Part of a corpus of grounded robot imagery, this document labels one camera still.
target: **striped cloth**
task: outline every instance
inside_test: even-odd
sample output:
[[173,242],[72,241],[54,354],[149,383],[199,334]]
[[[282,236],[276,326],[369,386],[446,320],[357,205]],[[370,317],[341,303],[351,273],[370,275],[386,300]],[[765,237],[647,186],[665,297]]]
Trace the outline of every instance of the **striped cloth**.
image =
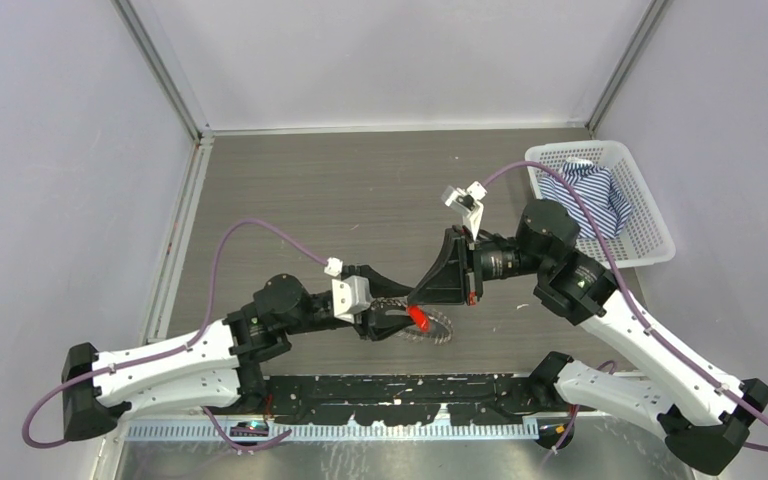
[[[561,175],[572,185],[590,210],[599,231],[605,238],[616,238],[622,232],[632,207],[614,182],[611,171],[597,167],[589,160],[570,157],[561,168]],[[581,226],[579,238],[596,238],[572,195],[557,180],[546,175],[538,182],[543,198],[555,200],[566,207],[570,216]]]

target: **white panel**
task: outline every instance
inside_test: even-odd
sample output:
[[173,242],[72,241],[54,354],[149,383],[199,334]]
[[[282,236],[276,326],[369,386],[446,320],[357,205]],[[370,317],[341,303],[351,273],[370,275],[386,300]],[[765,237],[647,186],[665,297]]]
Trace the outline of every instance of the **white panel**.
[[70,346],[136,343],[191,153],[110,2],[0,1],[0,478],[88,478],[98,442],[22,420]]
[[584,122],[647,4],[153,1],[214,130]]
[[[768,4],[674,2],[599,137],[628,145],[676,243],[639,272],[649,309],[768,383]],[[743,451],[726,473],[768,478],[768,454]]]

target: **red object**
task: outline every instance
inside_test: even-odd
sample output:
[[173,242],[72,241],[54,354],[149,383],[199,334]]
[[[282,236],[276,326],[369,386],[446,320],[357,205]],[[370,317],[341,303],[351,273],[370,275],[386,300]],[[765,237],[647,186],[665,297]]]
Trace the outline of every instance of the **red object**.
[[411,316],[413,323],[419,328],[422,333],[428,333],[431,330],[431,321],[428,320],[428,316],[418,306],[411,305],[408,307],[408,315]]

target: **wood grain floor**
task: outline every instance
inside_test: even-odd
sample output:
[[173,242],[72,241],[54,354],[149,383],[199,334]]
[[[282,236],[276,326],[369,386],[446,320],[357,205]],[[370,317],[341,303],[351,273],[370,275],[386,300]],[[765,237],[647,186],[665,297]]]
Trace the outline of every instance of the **wood grain floor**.
[[[443,230],[459,222],[440,201],[447,185],[483,180],[529,147],[587,138],[583,129],[219,137],[169,334],[194,330],[204,317],[214,249],[240,218],[268,221],[322,257],[368,263],[412,285],[436,258]],[[482,227],[513,235],[526,188],[524,170],[495,183]],[[238,230],[222,256],[213,316],[251,301],[278,273],[296,275],[310,292],[329,288],[322,267],[286,242],[257,227]],[[493,282],[478,306],[441,308],[454,324],[447,345],[362,342],[350,329],[314,333],[292,337],[293,350],[264,364],[264,373],[527,372],[550,350],[593,365],[617,358],[630,368],[610,347],[541,307],[533,288],[533,278]]]

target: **blue and white striped fabric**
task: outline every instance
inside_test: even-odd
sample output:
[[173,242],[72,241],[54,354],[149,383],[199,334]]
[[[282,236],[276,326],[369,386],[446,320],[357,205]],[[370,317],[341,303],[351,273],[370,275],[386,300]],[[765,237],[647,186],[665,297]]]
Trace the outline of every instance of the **blue and white striped fabric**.
[[[589,160],[570,157],[560,173],[584,201],[584,205],[599,225],[602,235],[605,238],[619,236],[631,215],[632,207],[614,182],[611,171],[597,167]],[[579,238],[596,238],[587,218],[563,185],[548,175],[541,178],[538,185],[543,198],[561,203],[570,216],[578,222],[581,226]]]

